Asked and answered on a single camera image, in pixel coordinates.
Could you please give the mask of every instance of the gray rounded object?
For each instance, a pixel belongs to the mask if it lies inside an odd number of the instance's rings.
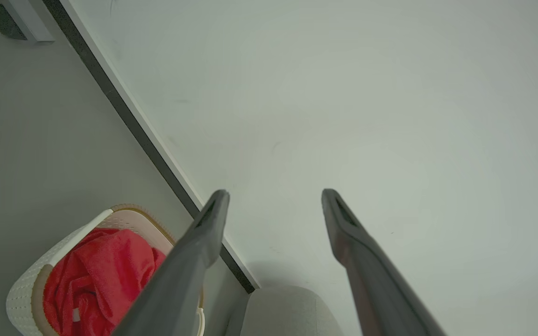
[[[257,289],[239,302],[226,336],[343,336],[321,298],[301,287]]]

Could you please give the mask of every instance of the red cloth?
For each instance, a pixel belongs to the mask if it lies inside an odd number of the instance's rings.
[[[43,308],[61,336],[108,336],[165,255],[130,230],[96,228],[58,262]],[[72,321],[78,308],[80,321]]]

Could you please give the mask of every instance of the laundry basket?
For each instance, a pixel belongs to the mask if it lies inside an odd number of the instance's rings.
[[[43,310],[43,291],[53,267],[94,228],[130,229],[165,255],[175,246],[175,239],[143,208],[120,204],[103,211],[87,225],[72,232],[40,257],[9,290],[6,310],[11,323],[24,336],[57,336]],[[198,336],[205,331],[203,291],[197,314]]]

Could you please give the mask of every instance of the gray floor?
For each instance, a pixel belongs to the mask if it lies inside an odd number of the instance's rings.
[[[56,36],[27,47],[0,35],[0,335],[13,282],[103,209],[136,203],[175,236],[192,220],[100,91],[42,3]],[[207,336],[246,293],[219,260],[205,279]]]

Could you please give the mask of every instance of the dark gray strip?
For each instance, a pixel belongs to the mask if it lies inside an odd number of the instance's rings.
[[[53,15],[55,21],[57,21],[57,24],[62,29],[62,32],[64,32],[66,35],[66,38],[68,38],[70,44],[72,44],[80,58],[83,60],[84,65],[87,67],[88,71],[90,71],[90,74],[92,77],[94,77],[94,80],[97,81],[99,87],[105,96],[107,96],[109,102],[111,102],[111,105],[113,105],[118,115],[120,115],[121,119],[124,121],[124,124],[128,126],[128,129],[130,132],[132,132],[132,135],[144,149],[145,153],[147,153],[149,159],[151,159],[157,170],[159,170],[171,190],[173,190],[180,202],[182,202],[184,208],[186,208],[190,216],[195,218],[199,213],[198,208],[190,196],[188,196],[188,193],[177,180],[169,166],[167,166],[167,163],[165,160],[163,160],[163,157],[159,154],[158,150],[155,148],[155,145],[153,145],[145,131],[142,129],[141,124],[138,123],[128,108],[128,105],[126,105],[126,102],[124,102],[120,94],[117,92],[114,85],[109,80],[109,77],[107,77],[107,74],[105,74],[101,64],[99,64],[96,57],[94,57],[94,54],[72,22],[72,19],[70,19],[68,12],[66,12],[66,9],[62,3],[59,2],[59,0],[43,0],[43,2],[45,3],[45,6],[47,6],[47,9],[49,9],[49,12],[51,12],[51,15]],[[240,266],[238,266],[230,253],[226,250],[225,246],[221,246],[219,255],[221,256],[221,259],[224,260],[228,268],[230,268],[230,271],[238,279],[242,287],[244,287],[246,292],[252,293],[255,288],[252,287],[252,283],[250,283],[248,278],[244,275],[244,272],[242,272]]]

